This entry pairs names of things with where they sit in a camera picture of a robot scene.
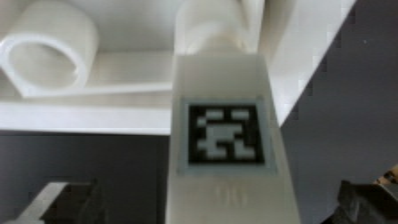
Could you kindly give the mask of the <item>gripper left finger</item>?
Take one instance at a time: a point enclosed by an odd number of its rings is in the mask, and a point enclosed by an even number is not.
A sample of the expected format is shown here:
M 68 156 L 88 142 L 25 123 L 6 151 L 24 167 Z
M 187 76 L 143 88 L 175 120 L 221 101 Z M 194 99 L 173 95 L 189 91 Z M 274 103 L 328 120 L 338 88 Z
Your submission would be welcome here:
M 100 184 L 50 182 L 13 224 L 107 224 Z

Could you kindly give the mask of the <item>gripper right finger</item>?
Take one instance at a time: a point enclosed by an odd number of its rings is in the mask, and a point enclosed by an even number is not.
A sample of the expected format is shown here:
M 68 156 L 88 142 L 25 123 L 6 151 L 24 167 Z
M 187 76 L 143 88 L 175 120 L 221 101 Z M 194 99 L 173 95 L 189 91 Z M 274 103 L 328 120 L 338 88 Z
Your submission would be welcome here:
M 342 182 L 342 224 L 398 224 L 398 184 L 354 184 Z

